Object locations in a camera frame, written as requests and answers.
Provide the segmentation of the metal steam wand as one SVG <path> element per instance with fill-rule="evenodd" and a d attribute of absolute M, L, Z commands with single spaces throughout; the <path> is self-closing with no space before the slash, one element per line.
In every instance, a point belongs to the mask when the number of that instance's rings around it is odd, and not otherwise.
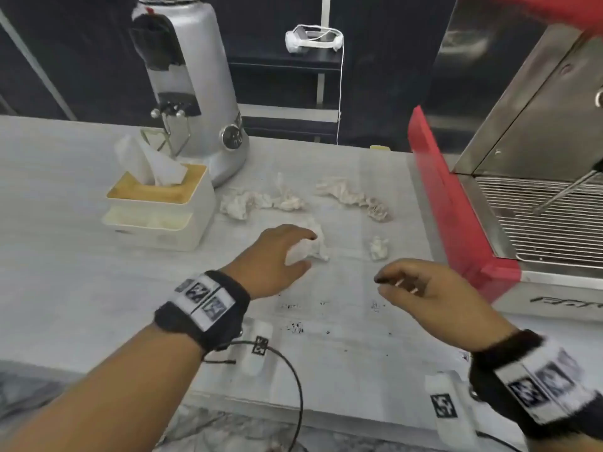
<path fill-rule="evenodd" d="M 542 213 L 546 212 L 550 207 L 552 207 L 554 203 L 570 195 L 571 193 L 582 187 L 584 184 L 592 181 L 593 178 L 599 174 L 603 174 L 603 158 L 597 161 L 588 173 L 579 177 L 577 180 L 566 186 L 564 189 L 560 190 L 556 195 L 548 199 L 546 202 L 533 208 L 532 214 L 541 215 Z"/>

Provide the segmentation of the black wristband with markers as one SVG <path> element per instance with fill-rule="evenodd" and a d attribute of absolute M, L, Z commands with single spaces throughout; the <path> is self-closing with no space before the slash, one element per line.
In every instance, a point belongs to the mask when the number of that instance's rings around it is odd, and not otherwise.
<path fill-rule="evenodd" d="M 183 334 L 205 352 L 223 350 L 240 336 L 251 296 L 220 271 L 188 276 L 154 313 L 162 331 Z"/>
<path fill-rule="evenodd" d="M 522 330 L 473 352 L 469 380 L 478 397 L 529 440 L 583 434 L 603 441 L 603 394 L 584 374 L 558 343 Z"/>

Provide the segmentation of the person's left hand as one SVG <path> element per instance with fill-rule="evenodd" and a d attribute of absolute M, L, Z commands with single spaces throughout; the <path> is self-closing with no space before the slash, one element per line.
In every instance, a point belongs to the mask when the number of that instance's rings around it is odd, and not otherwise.
<path fill-rule="evenodd" d="M 238 282 L 252 300 L 278 295 L 293 285 L 281 282 L 288 251 L 302 239 L 315 238 L 314 232 L 296 225 L 268 228 L 220 272 Z"/>

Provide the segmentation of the white tissue box wooden lid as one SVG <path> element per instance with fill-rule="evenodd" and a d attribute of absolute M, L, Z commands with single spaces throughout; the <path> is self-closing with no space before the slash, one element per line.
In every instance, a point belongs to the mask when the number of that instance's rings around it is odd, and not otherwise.
<path fill-rule="evenodd" d="M 181 184 L 143 185 L 126 172 L 107 192 L 102 224 L 121 244 L 158 250 L 191 251 L 199 244 L 216 210 L 207 166 L 184 164 Z"/>

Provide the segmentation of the black right wristband with markers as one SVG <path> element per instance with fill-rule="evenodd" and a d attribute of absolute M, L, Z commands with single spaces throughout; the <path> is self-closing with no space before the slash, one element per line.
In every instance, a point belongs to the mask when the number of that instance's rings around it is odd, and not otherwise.
<path fill-rule="evenodd" d="M 583 434 L 603 441 L 603 394 L 584 374 L 558 343 L 522 330 L 473 352 L 469 380 L 478 397 L 529 440 Z"/>

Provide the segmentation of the black left wristband with markers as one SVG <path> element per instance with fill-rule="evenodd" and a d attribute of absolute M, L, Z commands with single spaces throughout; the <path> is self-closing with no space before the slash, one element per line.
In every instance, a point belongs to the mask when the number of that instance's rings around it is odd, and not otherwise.
<path fill-rule="evenodd" d="M 220 271 L 188 276 L 154 313 L 162 331 L 183 334 L 205 352 L 223 350 L 240 336 L 251 296 Z"/>

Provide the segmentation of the twisted crumpled white tissue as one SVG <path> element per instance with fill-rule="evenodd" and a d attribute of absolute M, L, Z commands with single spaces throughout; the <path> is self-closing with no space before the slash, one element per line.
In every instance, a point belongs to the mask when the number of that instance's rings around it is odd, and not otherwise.
<path fill-rule="evenodd" d="M 283 174 L 278 172 L 274 181 L 277 195 L 272 198 L 273 208 L 283 212 L 296 212 L 306 209 L 306 202 L 285 184 Z"/>

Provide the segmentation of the person's right forearm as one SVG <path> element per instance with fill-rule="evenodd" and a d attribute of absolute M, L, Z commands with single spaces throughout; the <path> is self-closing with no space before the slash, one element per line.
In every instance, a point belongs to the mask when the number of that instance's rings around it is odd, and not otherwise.
<path fill-rule="evenodd" d="M 581 432 L 544 430 L 525 436 L 529 452 L 603 452 L 603 439 Z"/>

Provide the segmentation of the small white tissue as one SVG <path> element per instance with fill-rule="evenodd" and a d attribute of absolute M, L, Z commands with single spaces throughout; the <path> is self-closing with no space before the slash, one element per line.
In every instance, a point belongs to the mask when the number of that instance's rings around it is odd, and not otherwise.
<path fill-rule="evenodd" d="M 316 238 L 313 240 L 302 239 L 292 246 L 286 255 L 285 265 L 290 266 L 308 258 L 328 262 L 330 257 L 326 246 L 326 238 L 318 221 L 313 217 L 309 217 L 298 222 L 297 226 L 311 230 L 315 233 Z"/>

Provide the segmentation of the red espresso machine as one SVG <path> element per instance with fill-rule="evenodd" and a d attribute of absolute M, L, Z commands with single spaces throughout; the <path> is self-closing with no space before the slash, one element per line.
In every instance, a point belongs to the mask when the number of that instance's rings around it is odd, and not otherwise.
<path fill-rule="evenodd" d="M 519 260 L 476 182 L 603 158 L 603 0 L 455 0 L 408 140 L 456 272 L 499 311 L 603 323 L 603 269 Z"/>

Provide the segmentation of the person's right hand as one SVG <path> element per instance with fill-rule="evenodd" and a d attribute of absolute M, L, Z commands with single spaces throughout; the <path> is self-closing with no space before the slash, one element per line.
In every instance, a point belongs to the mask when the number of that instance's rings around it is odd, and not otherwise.
<path fill-rule="evenodd" d="M 434 338 L 468 352 L 479 352 L 519 329 L 500 315 L 462 276 L 432 261 L 402 258 L 381 268 L 378 284 L 407 289 L 420 297 L 407 312 Z"/>

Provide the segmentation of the metal drip tray grate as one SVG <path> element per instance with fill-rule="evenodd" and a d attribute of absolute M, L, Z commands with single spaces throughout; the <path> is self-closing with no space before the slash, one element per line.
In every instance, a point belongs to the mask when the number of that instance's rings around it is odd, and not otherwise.
<path fill-rule="evenodd" d="M 603 269 L 603 184 L 586 184 L 536 215 L 533 209 L 565 182 L 493 176 L 476 182 L 519 260 Z"/>

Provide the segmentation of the silver coffee grinder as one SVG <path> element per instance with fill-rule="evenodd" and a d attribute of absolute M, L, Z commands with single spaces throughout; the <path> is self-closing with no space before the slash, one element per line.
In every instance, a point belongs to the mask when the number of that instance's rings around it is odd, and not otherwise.
<path fill-rule="evenodd" d="M 155 95 L 171 155 L 208 168 L 215 188 L 244 166 L 243 126 L 227 55 L 211 4 L 134 0 L 129 32 Z"/>

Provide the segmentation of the clean white tissue sheet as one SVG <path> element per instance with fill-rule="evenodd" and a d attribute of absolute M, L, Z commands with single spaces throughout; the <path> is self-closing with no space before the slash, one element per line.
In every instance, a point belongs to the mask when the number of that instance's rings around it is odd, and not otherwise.
<path fill-rule="evenodd" d="M 137 138 L 124 136 L 114 145 L 118 163 L 139 183 L 170 187 L 185 180 L 187 168 Z"/>

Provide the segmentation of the white headset device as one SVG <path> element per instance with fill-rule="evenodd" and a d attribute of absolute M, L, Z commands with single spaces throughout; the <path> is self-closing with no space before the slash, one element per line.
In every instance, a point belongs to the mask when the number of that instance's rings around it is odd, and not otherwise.
<path fill-rule="evenodd" d="M 343 50 L 344 35 L 335 28 L 317 24 L 298 24 L 285 33 L 285 47 L 291 54 L 303 53 L 310 49 Z"/>

